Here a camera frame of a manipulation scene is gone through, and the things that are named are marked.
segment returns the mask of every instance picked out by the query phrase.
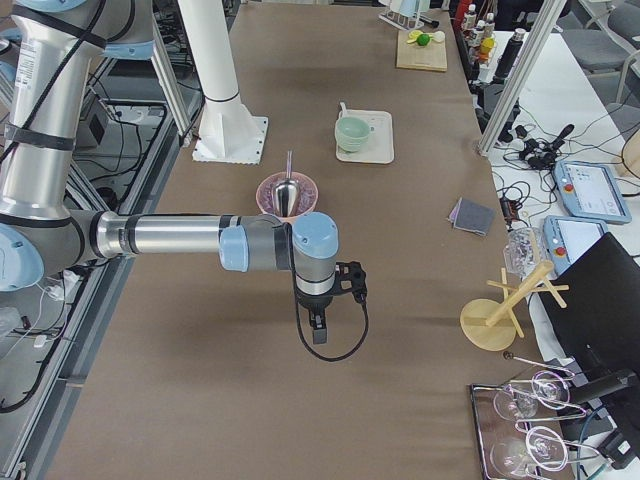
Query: green bowl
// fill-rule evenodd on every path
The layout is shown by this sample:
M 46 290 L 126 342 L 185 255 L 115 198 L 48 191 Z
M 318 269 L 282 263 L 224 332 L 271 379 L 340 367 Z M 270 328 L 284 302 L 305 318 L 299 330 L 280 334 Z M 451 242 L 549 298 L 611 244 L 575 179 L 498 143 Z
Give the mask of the green bowl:
M 336 122 L 336 142 L 346 152 L 360 150 L 370 135 L 371 127 L 361 118 L 347 116 L 339 118 Z

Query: silver scoop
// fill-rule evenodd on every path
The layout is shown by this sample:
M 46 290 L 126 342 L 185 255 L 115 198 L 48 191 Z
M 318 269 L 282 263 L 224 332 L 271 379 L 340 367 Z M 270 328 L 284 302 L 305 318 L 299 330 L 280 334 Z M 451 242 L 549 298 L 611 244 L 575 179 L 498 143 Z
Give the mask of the silver scoop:
M 287 174 L 284 180 L 279 181 L 273 187 L 273 213 L 278 217 L 286 218 L 295 215 L 300 203 L 300 186 L 291 178 L 291 156 L 293 151 L 287 152 Z

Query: table surface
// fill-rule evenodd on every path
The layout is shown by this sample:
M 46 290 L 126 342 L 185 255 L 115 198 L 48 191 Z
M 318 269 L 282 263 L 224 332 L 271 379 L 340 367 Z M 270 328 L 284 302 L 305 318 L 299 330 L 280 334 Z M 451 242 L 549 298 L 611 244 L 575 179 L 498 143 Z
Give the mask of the table surface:
M 136 260 L 48 478 L 442 480 L 480 478 L 467 385 L 521 365 L 474 347 L 459 313 L 498 299 L 506 236 L 453 230 L 461 196 L 499 211 L 450 26 L 447 73 L 395 69 L 379 9 L 247 4 L 231 32 L 243 101 L 267 115 L 262 162 L 195 163 L 184 151 L 159 212 L 257 213 L 260 181 L 294 168 L 319 186 L 341 260 L 368 273 L 370 334 L 339 364 L 300 344 L 290 276 L 224 272 L 215 255 Z M 393 116 L 395 161 L 335 158 L 338 101 Z M 325 354 L 362 329 L 328 309 Z M 538 355 L 532 329 L 513 351 Z
M 495 33 L 498 46 L 489 65 L 489 70 L 495 68 L 504 46 L 512 35 L 511 32 Z M 565 154 L 561 158 L 566 157 L 573 161 L 605 164 L 620 161 L 613 154 L 620 153 L 624 145 L 624 139 L 619 135 L 620 132 L 616 125 L 607 114 L 596 92 L 560 34 L 552 34 L 547 40 L 533 71 L 527 79 L 519 101 L 524 110 L 516 119 L 516 124 L 526 125 L 527 129 L 531 130 L 531 135 L 534 138 L 541 137 L 553 140 L 567 124 L 573 123 L 575 125 L 573 133 L 567 137 L 570 141 L 561 148 L 561 151 Z M 598 145 L 602 150 L 590 148 L 591 145 Z M 531 195 L 535 198 L 525 202 L 521 212 L 527 214 L 530 224 L 534 227 L 542 228 L 542 222 L 547 215 L 568 215 L 561 201 L 554 202 L 551 205 L 545 205 L 538 201 L 549 199 L 549 194 L 540 188 L 541 175 L 539 173 L 516 170 L 511 168 L 514 165 L 509 165 L 504 161 L 503 155 L 510 152 L 512 148 L 522 149 L 522 142 L 515 140 L 504 148 L 507 148 L 507 150 L 493 149 L 489 155 L 493 170 L 496 172 L 494 176 L 496 188 L 501 188 L 503 182 L 507 186 L 514 182 L 522 181 L 531 185 Z M 517 157 L 517 155 L 509 155 L 509 157 L 513 158 Z M 524 165 L 518 160 L 514 161 L 513 164 L 515 166 Z M 631 181 L 635 180 L 633 177 L 625 178 Z M 625 182 L 618 182 L 618 185 L 622 192 L 633 193 L 637 191 L 637 188 Z M 608 225 L 608 228 L 627 251 L 633 255 L 640 253 L 640 236 L 638 235 L 640 198 L 626 198 L 625 201 L 634 220 L 627 225 Z M 551 322 L 536 295 L 532 297 L 530 313 L 535 325 L 538 346 L 542 356 L 546 360 L 563 357 L 564 351 L 555 338 Z M 604 439 L 604 436 L 606 434 L 592 437 L 588 443 L 597 445 L 598 442 Z M 589 473 L 595 471 L 600 462 L 600 459 L 586 461 L 587 471 Z M 640 461 L 635 459 L 625 470 L 614 471 L 608 469 L 599 478 L 603 480 L 640 478 Z

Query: wooden round base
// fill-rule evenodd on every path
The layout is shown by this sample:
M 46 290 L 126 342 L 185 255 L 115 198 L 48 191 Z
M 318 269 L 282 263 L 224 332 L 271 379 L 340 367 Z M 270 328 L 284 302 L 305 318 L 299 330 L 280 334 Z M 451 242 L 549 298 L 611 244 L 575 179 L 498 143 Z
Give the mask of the wooden round base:
M 460 313 L 462 331 L 475 346 L 483 350 L 504 350 L 516 338 L 516 328 L 508 317 L 501 318 L 493 327 L 485 324 L 485 320 L 499 306 L 498 302 L 479 298 L 467 303 Z

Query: blue-framed device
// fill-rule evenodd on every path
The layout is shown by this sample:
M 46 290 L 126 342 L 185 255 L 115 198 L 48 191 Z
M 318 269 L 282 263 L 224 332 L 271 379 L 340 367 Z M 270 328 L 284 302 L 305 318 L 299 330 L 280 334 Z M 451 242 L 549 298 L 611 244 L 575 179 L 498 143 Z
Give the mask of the blue-framed device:
M 606 165 L 562 160 L 553 177 L 562 202 L 574 217 L 629 223 L 631 212 Z
M 558 275 L 609 231 L 603 220 L 555 215 L 544 219 L 542 230 Z

